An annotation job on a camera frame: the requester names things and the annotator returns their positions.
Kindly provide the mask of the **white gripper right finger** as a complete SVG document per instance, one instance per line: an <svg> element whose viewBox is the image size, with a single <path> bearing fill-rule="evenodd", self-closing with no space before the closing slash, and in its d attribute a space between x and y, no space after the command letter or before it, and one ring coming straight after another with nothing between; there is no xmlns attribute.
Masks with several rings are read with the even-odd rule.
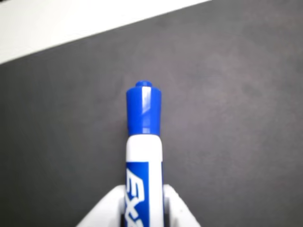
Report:
<svg viewBox="0 0 303 227"><path fill-rule="evenodd" d="M171 185L165 184L163 192L165 227L201 227L188 206Z"/></svg>

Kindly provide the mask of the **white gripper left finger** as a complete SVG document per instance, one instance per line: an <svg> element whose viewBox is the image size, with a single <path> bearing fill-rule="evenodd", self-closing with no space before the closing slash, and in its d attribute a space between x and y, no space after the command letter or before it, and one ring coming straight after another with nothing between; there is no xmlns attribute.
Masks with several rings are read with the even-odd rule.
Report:
<svg viewBox="0 0 303 227"><path fill-rule="evenodd" d="M125 185L110 190L76 225L77 227L120 227L125 212Z"/></svg>

